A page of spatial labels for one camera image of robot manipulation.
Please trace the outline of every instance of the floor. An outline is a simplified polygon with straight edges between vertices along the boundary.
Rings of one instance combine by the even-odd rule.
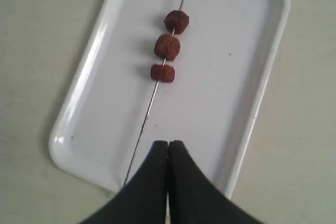
[[[108,200],[47,148],[102,1],[0,0],[0,223],[75,223]],[[335,0],[292,0],[233,195],[266,223],[336,219],[335,38]]]

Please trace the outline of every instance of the plastic tray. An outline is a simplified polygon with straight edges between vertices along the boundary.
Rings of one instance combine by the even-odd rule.
[[[154,43],[181,0],[105,0],[50,136],[54,162],[111,191],[122,187],[161,62]],[[161,84],[131,169],[155,140],[182,140],[230,197],[290,0],[185,0],[172,84]]]

